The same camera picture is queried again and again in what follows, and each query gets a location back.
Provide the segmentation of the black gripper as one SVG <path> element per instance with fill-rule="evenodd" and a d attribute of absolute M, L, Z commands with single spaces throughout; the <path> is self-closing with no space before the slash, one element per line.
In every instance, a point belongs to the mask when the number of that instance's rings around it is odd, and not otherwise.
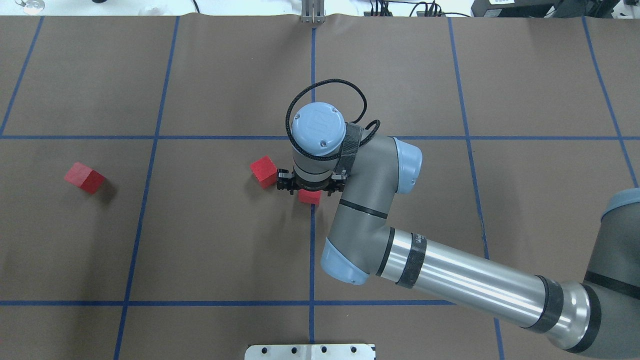
<path fill-rule="evenodd" d="M 308 181 L 295 171 L 278 170 L 276 187 L 279 191 L 288 191 L 291 195 L 294 191 L 327 192 L 329 196 L 336 192 L 345 191 L 346 177 L 332 174 L 320 181 Z"/>

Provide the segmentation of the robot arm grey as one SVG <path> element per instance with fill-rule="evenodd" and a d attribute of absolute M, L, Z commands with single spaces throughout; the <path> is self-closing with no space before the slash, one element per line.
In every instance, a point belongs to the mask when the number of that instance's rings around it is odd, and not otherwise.
<path fill-rule="evenodd" d="M 553 280 L 581 281 L 608 199 L 639 183 L 639 124 L 601 98 L 492 108 L 467 97 L 370 102 L 368 119 L 423 151 L 390 225 Z M 544 335 L 377 276 L 347 285 L 320 268 L 338 201 L 311 210 L 313 300 L 273 310 L 254 344 L 369 343 L 379 360 L 583 360 Z"/>

